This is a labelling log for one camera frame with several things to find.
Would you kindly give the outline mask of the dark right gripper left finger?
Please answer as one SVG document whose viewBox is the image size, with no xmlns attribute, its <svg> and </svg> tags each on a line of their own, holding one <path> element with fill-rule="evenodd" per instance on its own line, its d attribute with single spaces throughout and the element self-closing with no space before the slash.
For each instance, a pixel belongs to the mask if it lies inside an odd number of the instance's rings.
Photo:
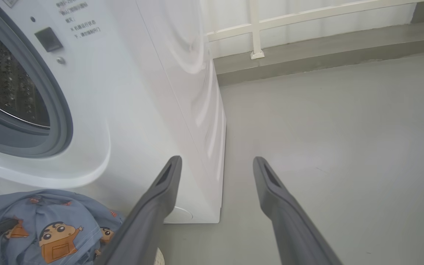
<svg viewBox="0 0 424 265">
<path fill-rule="evenodd" d="M 181 169 L 182 158 L 172 156 L 94 264 L 154 264 L 164 220 L 175 207 Z"/>
</svg>

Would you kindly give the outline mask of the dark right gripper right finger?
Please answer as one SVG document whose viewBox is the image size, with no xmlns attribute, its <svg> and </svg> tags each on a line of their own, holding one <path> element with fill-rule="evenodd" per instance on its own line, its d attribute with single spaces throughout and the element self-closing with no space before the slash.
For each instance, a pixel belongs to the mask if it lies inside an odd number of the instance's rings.
<svg viewBox="0 0 424 265">
<path fill-rule="evenodd" d="M 265 158 L 254 158 L 253 173 L 261 210 L 272 221 L 281 263 L 340 265 L 335 251 Z"/>
</svg>

